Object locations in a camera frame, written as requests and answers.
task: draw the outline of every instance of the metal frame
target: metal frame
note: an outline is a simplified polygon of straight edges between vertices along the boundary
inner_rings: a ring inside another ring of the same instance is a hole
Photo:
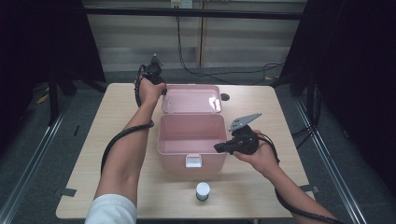
[[[295,100],[298,110],[300,112],[301,117],[305,123],[306,127],[311,127],[312,123],[310,118],[307,115],[306,107],[303,101],[300,98]],[[317,129],[313,130],[311,133],[312,141],[314,141],[315,146],[317,147],[318,153],[323,160],[323,163],[329,172],[329,175],[334,183],[335,187],[337,188],[338,193],[348,211],[350,217],[352,218],[353,223],[355,224],[367,224],[363,213],[359,207],[358,202],[356,201],[355,197],[352,195],[351,191],[349,190],[347,183],[345,182],[344,178],[341,176],[340,171],[337,168],[334,160],[332,159],[332,155],[330,154],[329,150],[327,149],[322,137],[320,136]]]
[[[208,17],[208,18],[240,18],[299,21],[303,13],[263,12],[263,11],[232,11],[186,8],[155,8],[155,7],[26,7],[35,12],[46,13],[78,13],[91,15],[125,15],[125,16],[171,16],[171,17]]]
[[[14,190],[12,190],[11,194],[8,196],[5,201],[3,207],[0,210],[0,223],[8,224],[11,223],[12,219],[15,217],[15,214],[18,211],[18,208],[21,205],[21,202],[28,191],[29,187],[33,182],[33,177],[38,171],[41,162],[44,160],[47,151],[49,150],[50,143],[52,142],[53,137],[58,132],[59,127],[62,124],[64,119],[64,114],[66,113],[69,105],[71,104],[72,98],[69,97],[68,101],[65,103],[64,109],[61,111],[58,118],[53,122],[51,126],[46,130],[43,138],[41,139],[40,144],[35,150],[35,154],[32,159],[29,161],[27,167],[25,168],[18,184],[15,186]]]

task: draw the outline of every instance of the cable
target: cable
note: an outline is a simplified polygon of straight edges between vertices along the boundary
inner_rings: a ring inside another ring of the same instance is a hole
[[[129,129],[125,129],[122,132],[118,133],[116,136],[113,137],[113,139],[111,139],[111,141],[108,143],[105,152],[103,154],[102,157],[102,164],[101,164],[101,168],[100,168],[100,173],[103,172],[103,168],[105,167],[105,163],[106,163],[106,159],[107,159],[107,155],[110,152],[110,149],[114,146],[114,144],[120,140],[123,136],[128,135],[130,133],[134,133],[137,131],[141,131],[144,129],[148,129],[148,128],[152,128],[154,127],[154,122],[151,121],[149,124],[143,124],[143,125],[138,125],[138,126],[134,126],[132,128]]]
[[[318,90],[318,87],[315,88],[315,107],[314,107],[314,116],[313,120],[311,120],[311,125],[308,127],[302,128],[297,133],[293,133],[291,136],[293,138],[299,137],[303,134],[309,133],[309,135],[296,147],[297,149],[303,145],[303,143],[309,138],[312,132],[314,132],[318,127],[320,112],[321,112],[321,104],[322,104],[322,97]]]
[[[277,157],[276,148],[275,148],[274,142],[271,140],[271,138],[268,137],[267,135],[263,134],[263,133],[258,133],[257,135],[263,136],[263,138],[259,137],[259,139],[264,141],[264,142],[266,142],[270,146],[270,148],[274,151],[274,156],[276,158],[276,162],[279,163],[279,158]],[[295,207],[291,206],[290,204],[288,204],[282,198],[282,196],[280,196],[279,192],[276,189],[275,189],[275,193],[276,193],[276,197],[279,200],[280,204],[284,208],[286,208],[287,210],[292,212],[293,214],[297,214],[297,215],[302,216],[302,217],[312,218],[312,219],[319,220],[319,221],[326,222],[326,223],[338,223],[338,224],[342,224],[343,223],[341,221],[338,221],[338,220],[330,218],[330,217],[325,217],[325,216],[321,216],[321,215],[305,212],[303,210],[295,208]]]
[[[300,209],[297,209],[297,208],[291,206],[290,204],[285,202],[285,200],[280,196],[279,192],[277,192],[276,189],[275,189],[275,194],[276,194],[277,200],[280,202],[280,204],[282,204],[282,206],[284,208],[286,208],[287,210],[289,210],[290,212],[292,212],[294,214],[297,214],[297,215],[302,216],[302,217],[312,218],[314,220],[318,220],[318,221],[322,221],[322,222],[326,222],[326,223],[344,224],[344,222],[341,222],[339,220],[336,220],[336,219],[333,219],[333,218],[330,218],[330,217],[317,215],[317,214],[308,213],[308,212],[302,211]]]
[[[184,63],[183,54],[182,54],[182,47],[181,47],[181,38],[180,38],[180,18],[179,17],[177,17],[177,42],[178,42],[178,45],[177,45],[178,57],[179,57],[179,60],[180,60],[180,64],[181,64],[181,66],[183,67],[184,70],[186,70],[188,73],[190,73],[191,75],[194,75],[196,77],[212,77],[212,78],[214,78],[214,79],[216,79],[218,81],[225,82],[225,83],[231,84],[231,85],[239,85],[239,84],[238,83],[232,83],[230,81],[226,81],[226,80],[218,78],[216,76],[227,75],[227,74],[253,74],[253,73],[263,72],[263,77],[260,80],[254,82],[254,83],[245,84],[245,85],[257,85],[257,84],[259,84],[260,82],[262,82],[265,79],[265,71],[268,71],[270,69],[276,68],[276,67],[281,66],[281,65],[284,64],[284,63],[268,63],[265,66],[263,66],[262,69],[255,70],[255,71],[221,72],[221,73],[212,73],[212,74],[201,73],[201,72],[193,72],[189,68],[187,68],[186,64]]]
[[[146,70],[145,65],[140,65],[139,70],[137,70],[136,82],[134,84],[134,98],[136,99],[137,106],[141,106],[142,103],[140,102],[139,90],[140,90],[140,81],[141,81],[141,73],[142,71]]]
[[[140,96],[139,96],[139,88],[140,88],[140,81],[141,81],[140,76],[141,76],[142,71],[144,71],[144,70],[146,70],[146,66],[143,64],[140,65],[139,70],[137,71],[136,82],[134,84],[134,98],[136,99],[136,103],[137,103],[138,107],[140,107],[142,105],[142,103],[140,101]],[[103,168],[105,167],[107,155],[110,152],[110,149],[113,148],[114,144],[116,144],[116,142],[118,140],[120,140],[123,136],[128,135],[130,133],[134,133],[134,132],[152,128],[152,127],[154,127],[154,122],[151,120],[150,123],[148,123],[148,124],[137,125],[137,126],[125,129],[125,130],[121,131],[120,133],[118,133],[116,136],[114,136],[113,139],[111,139],[111,141],[108,143],[108,145],[105,149],[105,152],[103,153],[100,173],[103,172]]]
[[[309,136],[311,136],[311,133],[308,134],[308,135],[303,139],[303,141],[302,141],[299,145],[296,146],[297,150],[305,143],[306,140],[308,140]]]

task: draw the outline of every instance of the small jar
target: small jar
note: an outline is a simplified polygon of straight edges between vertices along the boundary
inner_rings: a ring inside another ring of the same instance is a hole
[[[197,185],[196,196],[199,201],[206,201],[209,197],[210,187],[206,182]]]

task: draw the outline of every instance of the black curtain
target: black curtain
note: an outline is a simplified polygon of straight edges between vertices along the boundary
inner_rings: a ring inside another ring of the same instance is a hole
[[[396,4],[308,1],[305,13],[325,17],[301,20],[280,79],[292,77],[291,91],[300,94],[312,76],[363,158],[396,195]]]
[[[65,93],[71,79],[106,81],[86,15],[35,7],[82,7],[80,0],[5,0],[0,3],[0,144],[3,151],[32,100],[36,83],[51,71]]]

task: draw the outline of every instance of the pink plastic box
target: pink plastic box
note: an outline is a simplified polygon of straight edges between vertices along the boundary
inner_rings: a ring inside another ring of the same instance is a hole
[[[226,153],[213,146],[227,141],[219,87],[168,85],[163,97],[158,151],[163,169],[174,174],[215,173]]]

